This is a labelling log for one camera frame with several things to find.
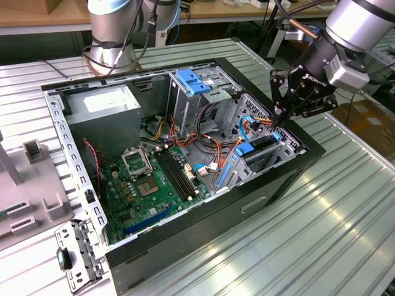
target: open computer tower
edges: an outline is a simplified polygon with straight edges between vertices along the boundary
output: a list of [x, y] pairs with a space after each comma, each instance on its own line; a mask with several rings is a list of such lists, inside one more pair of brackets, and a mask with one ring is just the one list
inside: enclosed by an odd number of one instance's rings
[[119, 295], [280, 199], [324, 149], [225, 59], [43, 86], [86, 212], [56, 231], [76, 294]]

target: ram slot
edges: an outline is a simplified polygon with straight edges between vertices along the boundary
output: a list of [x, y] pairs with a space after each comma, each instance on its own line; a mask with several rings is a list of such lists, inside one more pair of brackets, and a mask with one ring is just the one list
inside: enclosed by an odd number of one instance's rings
[[160, 152], [156, 155], [156, 160], [160, 167], [165, 171], [170, 183], [175, 188], [183, 202], [187, 201], [189, 196], [196, 196], [192, 185], [186, 179], [186, 176], [182, 173], [169, 152]]

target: robotic arm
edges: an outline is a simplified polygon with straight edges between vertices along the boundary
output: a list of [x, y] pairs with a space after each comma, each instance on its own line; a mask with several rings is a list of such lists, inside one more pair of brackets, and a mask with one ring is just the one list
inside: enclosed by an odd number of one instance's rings
[[[283, 125], [290, 116], [309, 117], [335, 109], [336, 88], [355, 93], [368, 84], [371, 79], [363, 52], [372, 49], [394, 27], [394, 11], [392, 0], [341, 0], [319, 35], [287, 17], [291, 25], [314, 41], [289, 70], [270, 72], [273, 125]], [[288, 88], [282, 94], [280, 89], [286, 80]]]
[[[89, 55], [84, 56], [91, 68], [100, 75], [136, 70], [149, 35], [178, 23], [180, 3], [180, 0], [89, 0], [93, 43]], [[148, 32], [139, 57], [131, 43], [134, 32]]]
[[[313, 42], [290, 69], [270, 73], [274, 126], [283, 125], [290, 116], [309, 117], [337, 108], [336, 88], [355, 93], [372, 83], [363, 53], [393, 28], [394, 0], [341, 0], [327, 18], [326, 29], [318, 35], [291, 18], [281, 0], [275, 2], [290, 24], [308, 34]], [[180, 17], [180, 0], [89, 0], [88, 9], [93, 43], [90, 54], [85, 56], [94, 71], [105, 75], [135, 70], [148, 37], [137, 57], [131, 33], [152, 34], [174, 27]]]

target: aluminum table surface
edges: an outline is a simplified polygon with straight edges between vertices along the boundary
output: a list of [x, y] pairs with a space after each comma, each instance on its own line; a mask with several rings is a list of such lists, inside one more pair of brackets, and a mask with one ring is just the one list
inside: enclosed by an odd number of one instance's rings
[[[230, 39], [153, 48], [144, 68], [226, 57], [270, 95], [270, 66]], [[51, 61], [92, 76], [81, 57]], [[56, 164], [75, 218], [84, 213], [40, 85], [63, 81], [35, 62], [0, 67], [5, 149], [38, 139]], [[325, 156], [286, 197], [130, 291], [130, 295], [380, 295], [395, 277], [395, 169], [330, 115], [297, 121]], [[4, 295], [70, 295], [54, 229], [0, 252]], [[115, 295], [107, 276], [81, 295]]]
[[395, 54], [389, 51], [389, 46], [395, 44], [395, 30], [391, 30], [381, 41], [376, 44], [375, 48], [367, 53], [384, 65], [391, 66], [395, 70]]

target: yellow wire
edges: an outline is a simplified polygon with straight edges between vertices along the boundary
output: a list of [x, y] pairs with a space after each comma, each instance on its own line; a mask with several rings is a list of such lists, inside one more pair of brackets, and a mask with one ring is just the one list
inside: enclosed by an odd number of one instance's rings
[[150, 140], [155, 141], [155, 140], [158, 140], [158, 139], [159, 139], [160, 134], [161, 134], [161, 132], [162, 132], [162, 124], [163, 124], [163, 123], [160, 122], [159, 128], [158, 128], [158, 132], [156, 133], [156, 135], [155, 135], [153, 138], [150, 138]]
[[261, 121], [272, 122], [269, 118], [254, 117], [254, 119], [256, 119], [256, 120], [261, 120]]

